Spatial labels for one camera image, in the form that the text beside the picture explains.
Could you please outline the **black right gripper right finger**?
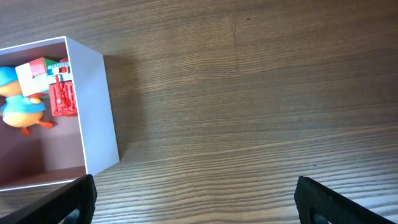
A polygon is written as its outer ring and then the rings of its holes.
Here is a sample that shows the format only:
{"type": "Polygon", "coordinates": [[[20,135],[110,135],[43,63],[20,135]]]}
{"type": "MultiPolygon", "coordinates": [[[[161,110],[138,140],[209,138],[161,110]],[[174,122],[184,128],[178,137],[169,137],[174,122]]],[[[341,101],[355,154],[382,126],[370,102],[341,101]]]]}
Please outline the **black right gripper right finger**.
{"type": "Polygon", "coordinates": [[[298,178],[294,200],[304,224],[394,224],[309,177],[298,178]]]}

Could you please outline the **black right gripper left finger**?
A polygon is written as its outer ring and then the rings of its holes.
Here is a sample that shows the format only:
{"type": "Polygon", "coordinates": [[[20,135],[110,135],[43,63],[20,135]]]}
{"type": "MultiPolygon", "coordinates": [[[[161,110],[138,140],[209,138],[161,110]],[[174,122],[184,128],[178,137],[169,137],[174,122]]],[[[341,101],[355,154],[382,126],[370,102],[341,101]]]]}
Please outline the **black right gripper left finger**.
{"type": "Polygon", "coordinates": [[[1,218],[1,223],[91,223],[97,191],[93,176],[84,175],[1,218]]]}

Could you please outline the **red toy truck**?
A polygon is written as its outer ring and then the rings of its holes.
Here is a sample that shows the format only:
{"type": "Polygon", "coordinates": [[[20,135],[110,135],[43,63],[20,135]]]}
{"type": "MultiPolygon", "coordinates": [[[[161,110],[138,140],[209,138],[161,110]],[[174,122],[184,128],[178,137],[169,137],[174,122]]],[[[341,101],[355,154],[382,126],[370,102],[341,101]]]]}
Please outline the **red toy truck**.
{"type": "Polygon", "coordinates": [[[47,82],[52,116],[77,116],[73,75],[68,58],[63,58],[59,63],[47,67],[47,82]]]}

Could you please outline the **yellow toy duck blue hat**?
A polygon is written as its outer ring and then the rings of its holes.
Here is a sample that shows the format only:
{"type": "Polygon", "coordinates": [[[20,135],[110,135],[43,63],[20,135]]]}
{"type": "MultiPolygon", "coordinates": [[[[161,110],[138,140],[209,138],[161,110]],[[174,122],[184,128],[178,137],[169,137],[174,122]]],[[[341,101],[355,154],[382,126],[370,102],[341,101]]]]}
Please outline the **yellow toy duck blue hat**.
{"type": "Polygon", "coordinates": [[[5,103],[1,106],[2,120],[9,126],[19,128],[20,133],[30,136],[29,127],[39,125],[47,129],[55,126],[53,121],[43,121],[45,104],[40,98],[29,98],[22,94],[14,67],[1,67],[1,96],[5,103]]]}

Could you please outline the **small colourful puzzle cube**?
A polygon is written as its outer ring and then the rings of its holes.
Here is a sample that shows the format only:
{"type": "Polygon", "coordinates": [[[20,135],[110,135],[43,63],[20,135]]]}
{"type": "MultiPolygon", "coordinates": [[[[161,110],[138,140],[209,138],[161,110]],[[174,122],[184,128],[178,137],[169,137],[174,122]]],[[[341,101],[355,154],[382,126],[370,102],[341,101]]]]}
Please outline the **small colourful puzzle cube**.
{"type": "Polygon", "coordinates": [[[22,94],[29,98],[41,98],[48,95],[47,67],[56,63],[56,61],[41,57],[17,66],[15,69],[22,94]]]}

